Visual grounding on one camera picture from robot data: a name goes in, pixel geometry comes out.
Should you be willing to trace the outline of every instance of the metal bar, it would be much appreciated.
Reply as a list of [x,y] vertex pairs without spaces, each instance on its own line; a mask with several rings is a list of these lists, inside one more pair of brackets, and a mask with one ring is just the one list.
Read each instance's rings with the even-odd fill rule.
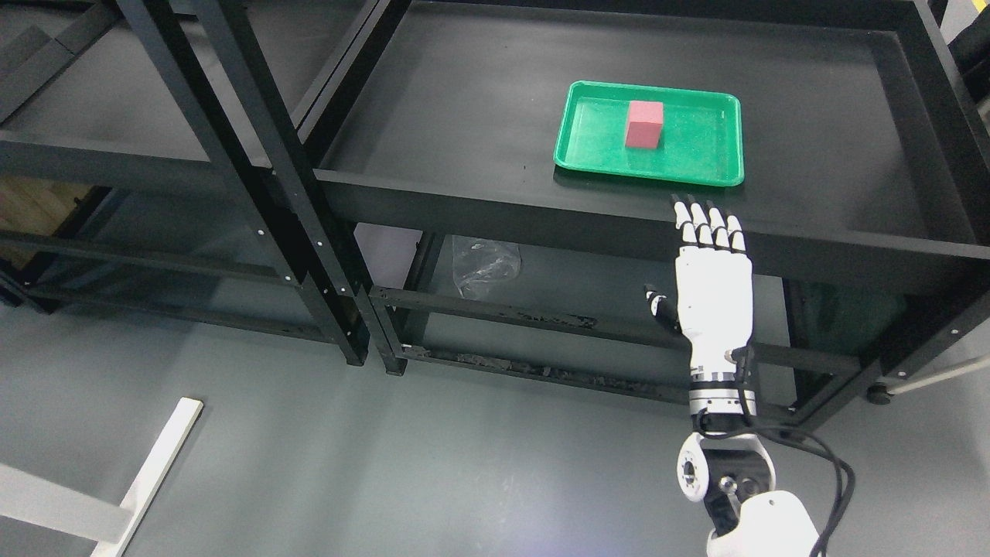
[[56,41],[49,41],[0,82],[0,122],[28,102],[38,89],[58,75],[75,56]]
[[908,309],[861,354],[883,375],[909,378],[990,318],[990,265],[973,266],[951,295],[908,298]]
[[[97,212],[107,196],[110,195],[110,191],[108,187],[91,187],[51,235],[56,238],[72,238],[78,234],[86,221]],[[38,278],[51,266],[54,260],[54,254],[35,254],[24,265],[18,276],[26,284],[34,283],[38,281]]]
[[121,14],[109,3],[97,1],[56,35],[55,40],[73,56],[79,56],[120,19]]
[[0,130],[0,171],[178,195],[219,196],[225,192],[220,175],[205,158],[172,159],[142,152],[134,146],[36,137],[5,130]]
[[337,136],[409,4],[410,0],[376,2],[340,64],[313,100],[307,117],[298,125],[299,137],[312,160],[321,157]]
[[[242,12],[247,20],[240,3],[230,6]],[[255,238],[274,261],[278,274],[287,282],[300,286],[300,297],[318,327],[328,339],[341,346],[347,361],[353,365],[362,364],[366,349],[353,334],[353,324],[344,320],[343,305],[328,295],[333,286],[313,275],[313,271],[317,270],[315,255],[311,248],[300,245],[300,240],[305,236],[301,234],[298,221],[278,209],[271,193],[251,166],[168,3],[128,0],[120,2],[120,7],[229,194],[255,231]],[[277,89],[275,96],[280,98]]]
[[795,0],[768,5],[762,0],[707,0],[704,2],[643,2],[642,0],[440,0],[453,4],[490,4],[523,8],[585,10],[654,16],[718,18],[794,25],[889,29],[909,9],[912,0],[861,2],[850,5],[832,0]]
[[405,346],[403,347],[402,356],[421,362],[445,364],[458,368],[467,368],[469,370],[491,372],[583,389],[601,390],[615,394],[627,394],[680,405],[686,405],[688,401],[687,389],[625,381],[608,376],[562,370],[560,368],[539,366],[526,362],[514,362],[501,358],[489,358],[476,354],[460,354],[445,350],[433,350],[422,346]]
[[378,355],[381,356],[382,363],[385,365],[385,373],[390,376],[405,374],[407,361],[396,357],[402,350],[401,345],[395,344],[393,341],[396,337],[388,334],[395,331],[395,322],[392,320],[392,316],[387,310],[379,313],[363,286],[355,293],[353,300],[361,312],[375,348],[378,349]]
[[316,77],[313,78],[313,82],[310,83],[306,92],[303,93],[301,99],[296,104],[296,107],[292,110],[292,123],[299,129],[300,125],[309,116],[315,106],[316,99],[320,96],[323,90],[327,86],[327,82],[330,80],[331,75],[341,66],[344,61],[345,55],[348,51],[354,48],[354,44],[357,42],[361,35],[361,28],[364,27],[368,22],[368,18],[374,11],[375,6],[384,2],[385,0],[366,0],[364,5],[361,6],[360,11],[354,16],[354,21],[344,32],[344,37],[350,37],[350,40],[344,43],[343,41],[337,45],[334,50],[327,56],[327,61],[324,62],[323,67],[317,72]]
[[[371,310],[374,312],[375,318],[378,320],[378,327],[381,328],[382,334],[385,337],[385,341],[388,344],[388,348],[391,351],[391,356],[394,358],[397,355],[402,354],[402,340],[399,338],[399,332],[396,329],[396,318],[394,310],[390,310],[384,303],[380,300],[376,301],[375,298],[368,296],[366,298],[368,303],[371,305]],[[393,366],[396,369],[389,369],[386,366],[385,371],[389,375],[401,376],[406,372],[406,360],[396,359],[398,365]]]
[[791,423],[809,430],[817,429],[836,412],[849,404],[851,400],[857,396],[863,396],[880,375],[880,366],[873,364],[848,381],[843,382],[839,378],[832,378],[826,389],[821,390],[811,400],[798,408]]
[[363,365],[368,343],[364,324],[354,308],[353,300],[338,296],[330,287],[316,283],[313,275],[303,279],[299,296],[309,308],[317,327],[329,338],[335,339],[347,363]]
[[[437,193],[431,184],[366,174],[316,170],[338,216],[348,221],[491,238],[617,257],[672,261],[681,244],[662,219],[603,214],[594,207],[539,206],[523,197],[484,199],[484,193]],[[802,230],[747,223],[753,272],[912,294],[934,294],[990,261],[990,247],[883,234]],[[603,231],[622,230],[622,235]],[[651,238],[629,242],[628,238]],[[822,266],[822,261],[848,265]],[[926,270],[918,273],[918,268]]]
[[299,262],[289,261],[292,253],[274,230],[283,226],[272,207],[271,195],[251,166],[241,142],[228,120],[188,39],[167,2],[129,0],[121,10],[141,39],[148,56],[158,69],[189,126],[216,169],[219,178],[256,232],[262,248],[275,262],[281,276],[298,283],[305,274]]
[[25,303],[38,313],[52,313],[57,305],[54,300],[36,299],[28,295],[18,270],[2,259],[0,259],[0,288],[7,292],[4,297],[14,306]]
[[200,257],[170,254],[154,250],[108,246],[81,240],[53,238],[40,234],[26,234],[6,230],[0,230],[0,244],[12,244],[48,253],[96,259],[125,265],[137,265],[182,273],[286,285],[286,280],[277,276],[275,269],[260,265],[218,262]]
[[17,69],[25,60],[41,50],[50,40],[51,37],[48,33],[42,31],[38,26],[32,25],[8,41],[3,49],[0,49],[0,81],[6,79],[11,71]]
[[[645,326],[584,315],[534,311],[511,305],[465,300],[425,292],[385,288],[382,286],[376,286],[370,294],[372,297],[382,300],[386,305],[395,307],[435,311],[437,313],[459,317],[484,319],[497,323],[508,323],[549,331],[656,346],[683,352],[690,350],[690,344],[686,338],[667,331],[662,327]],[[763,364],[773,364],[787,368],[798,366],[843,378],[851,377],[859,372],[859,362],[855,357],[851,356],[762,343],[753,343],[753,348],[755,349],[757,360]]]
[[[420,241],[416,243],[416,253],[413,261],[409,265],[409,273],[406,281],[402,285],[404,290],[418,291],[433,280],[433,273],[437,268],[437,261],[440,260],[441,251],[444,247],[444,235],[424,232]],[[408,334],[410,310],[405,307],[396,308],[393,312],[395,316],[395,326],[403,334]]]
[[230,2],[193,0],[193,5],[324,272],[340,294],[367,289],[371,277],[357,241],[320,191],[247,13]]
[[979,372],[990,367],[990,354],[985,354],[979,358],[972,358],[966,360],[965,362],[959,362],[954,366],[949,366],[930,374],[925,374],[922,377],[914,378],[910,381],[905,381],[901,384],[894,385],[887,389],[888,394],[903,394],[904,392],[910,392],[915,389],[920,389],[922,387],[927,387],[935,383],[940,383],[945,380],[957,378],[959,376],[964,376],[972,372]]
[[0,81],[0,122],[61,73],[77,56],[103,36],[120,15],[102,2],[93,4]]
[[127,309],[130,311],[140,311],[151,313],[173,319],[184,321],[196,321],[199,323],[209,323],[211,325],[221,325],[248,331],[257,331],[285,337],[314,340],[318,342],[329,342],[322,331],[311,325],[295,325],[283,323],[272,319],[262,319],[258,317],[247,317],[222,311],[210,309],[198,309],[183,307],[169,303],[148,302],[144,300],[126,299],[120,296],[107,296],[99,293],[85,292],[72,288],[61,288],[48,284],[39,284],[29,290],[31,295],[39,297],[57,299],[62,301],[85,303],[91,305],[104,305]]

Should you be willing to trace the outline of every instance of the screw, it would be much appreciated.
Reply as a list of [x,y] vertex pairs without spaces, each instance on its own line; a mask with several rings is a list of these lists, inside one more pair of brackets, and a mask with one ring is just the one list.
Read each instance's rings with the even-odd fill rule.
[[724,494],[734,494],[736,492],[736,480],[733,480],[730,476],[723,476],[719,480],[719,489],[722,490]]

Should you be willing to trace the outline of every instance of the robot finger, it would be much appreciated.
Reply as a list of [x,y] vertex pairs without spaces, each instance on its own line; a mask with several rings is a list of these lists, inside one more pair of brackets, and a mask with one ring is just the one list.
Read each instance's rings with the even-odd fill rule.
[[700,229],[701,225],[708,224],[708,216],[705,215],[705,209],[694,198],[694,195],[688,195],[687,202],[691,209],[691,222],[694,223],[694,227]]
[[731,243],[729,241],[729,230],[726,227],[721,226],[715,229],[715,249],[716,250],[728,250],[731,248]]
[[684,242],[684,246],[698,247],[698,233],[694,230],[694,224],[684,223],[684,226],[681,227],[681,240]]
[[745,237],[743,236],[743,225],[736,215],[727,212],[726,228],[729,230],[729,246],[733,252],[745,253]]
[[680,197],[671,195],[671,202],[674,207],[674,226],[680,230],[684,223],[691,222],[691,213],[687,210],[687,205],[681,201]]
[[722,218],[722,211],[715,206],[715,203],[710,200],[706,201],[705,207],[708,209],[708,223],[712,225],[712,230],[726,226],[726,221]]
[[715,238],[712,235],[712,227],[707,224],[703,224],[698,227],[698,247],[699,248],[714,248]]
[[733,232],[729,237],[729,245],[733,250],[733,253],[744,254],[745,253],[745,238],[743,237],[743,231],[738,230]]

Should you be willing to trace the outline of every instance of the plastic bag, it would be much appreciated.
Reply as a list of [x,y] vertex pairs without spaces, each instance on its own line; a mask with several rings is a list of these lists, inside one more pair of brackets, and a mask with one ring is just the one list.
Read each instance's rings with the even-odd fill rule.
[[453,237],[453,283],[460,297],[486,297],[496,283],[517,277],[522,264],[519,244]]

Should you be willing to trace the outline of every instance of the white wooden plank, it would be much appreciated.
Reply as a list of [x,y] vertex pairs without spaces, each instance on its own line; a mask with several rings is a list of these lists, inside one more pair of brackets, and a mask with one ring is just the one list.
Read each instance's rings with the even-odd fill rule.
[[161,434],[158,435],[158,440],[151,447],[151,452],[138,471],[138,476],[134,478],[131,488],[121,501],[121,508],[133,514],[124,535],[115,543],[105,541],[97,543],[90,554],[91,557],[123,555],[202,409],[203,402],[199,400],[183,397],[179,401]]
[[0,514],[92,540],[118,540],[132,513],[0,464]]

